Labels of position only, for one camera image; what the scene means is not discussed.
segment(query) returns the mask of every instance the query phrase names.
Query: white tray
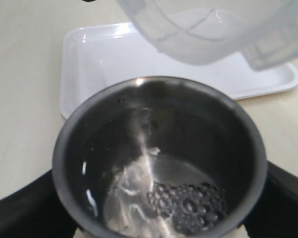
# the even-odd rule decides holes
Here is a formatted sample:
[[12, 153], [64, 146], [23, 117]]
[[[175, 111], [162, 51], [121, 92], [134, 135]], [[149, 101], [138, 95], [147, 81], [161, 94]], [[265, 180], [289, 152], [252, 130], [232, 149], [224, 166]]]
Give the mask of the white tray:
[[290, 63], [254, 72], [240, 54], [192, 66], [161, 54], [131, 23], [79, 28], [65, 36], [60, 109], [65, 118], [86, 99], [115, 83], [168, 75], [208, 84], [233, 99], [287, 91], [298, 84]]

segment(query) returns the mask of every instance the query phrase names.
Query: transparent plastic container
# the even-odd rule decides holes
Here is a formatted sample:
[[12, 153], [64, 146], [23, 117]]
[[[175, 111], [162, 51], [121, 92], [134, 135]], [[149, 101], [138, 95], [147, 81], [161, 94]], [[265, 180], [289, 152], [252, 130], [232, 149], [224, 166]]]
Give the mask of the transparent plastic container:
[[242, 51], [253, 69], [298, 57], [298, 0], [117, 0], [158, 51], [209, 64]]

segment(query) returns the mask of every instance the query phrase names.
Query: water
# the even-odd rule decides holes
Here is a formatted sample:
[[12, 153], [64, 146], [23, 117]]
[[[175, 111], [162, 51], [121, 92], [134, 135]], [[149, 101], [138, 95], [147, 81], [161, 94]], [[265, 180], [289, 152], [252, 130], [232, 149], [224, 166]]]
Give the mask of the water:
[[118, 173], [104, 203], [108, 228], [133, 238], [182, 238], [227, 213], [225, 194], [196, 167], [147, 150]]

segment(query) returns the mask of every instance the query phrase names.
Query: table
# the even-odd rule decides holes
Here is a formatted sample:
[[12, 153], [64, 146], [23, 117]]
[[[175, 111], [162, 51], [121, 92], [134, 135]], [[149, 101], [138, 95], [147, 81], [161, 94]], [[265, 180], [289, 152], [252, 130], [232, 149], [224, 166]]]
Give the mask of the table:
[[[114, 0], [0, 0], [0, 200], [51, 169], [62, 42], [72, 29], [127, 22]], [[298, 68], [298, 59], [294, 61]], [[298, 87], [239, 101], [263, 135], [268, 159], [298, 176]]]

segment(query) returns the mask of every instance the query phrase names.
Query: pot rim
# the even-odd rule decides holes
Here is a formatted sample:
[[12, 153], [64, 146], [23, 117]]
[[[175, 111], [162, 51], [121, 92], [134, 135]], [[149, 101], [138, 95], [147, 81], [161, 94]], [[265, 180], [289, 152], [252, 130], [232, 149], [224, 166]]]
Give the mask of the pot rim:
[[71, 133], [79, 124], [82, 116], [85, 115], [85, 113], [87, 113], [92, 106], [112, 93], [118, 92], [130, 86], [137, 86], [139, 85], [139, 82], [141, 82], [141, 84], [145, 84], [149, 81], [164, 82], [169, 85], [181, 84], [185, 87], [194, 88], [194, 90], [198, 90], [201, 93], [218, 99], [222, 104], [226, 105], [238, 116], [238, 118], [244, 123], [245, 128], [250, 134], [255, 157], [254, 177], [251, 181], [251, 187], [247, 191], [241, 203], [235, 208], [235, 210], [231, 214], [229, 214], [226, 219], [220, 222], [214, 229], [211, 229], [210, 231], [206, 231], [199, 235], [191, 236], [192, 238], [222, 237], [231, 230], [238, 228], [242, 224], [243, 220], [252, 210], [262, 193], [267, 175], [265, 147], [262, 137], [253, 120], [237, 102], [212, 87], [189, 79], [168, 76], [151, 76], [130, 79], [102, 90], [101, 92], [90, 97], [82, 105], [80, 105], [65, 122], [57, 138], [53, 152], [52, 175], [59, 199], [68, 213], [74, 218], [74, 220], [76, 220], [76, 222], [91, 235], [100, 238], [129, 238], [111, 231], [105, 226], [101, 225], [92, 217], [90, 217], [85, 209], [78, 204], [73, 194], [71, 193], [70, 185], [66, 179], [66, 169], [64, 166], [66, 161], [65, 154]]

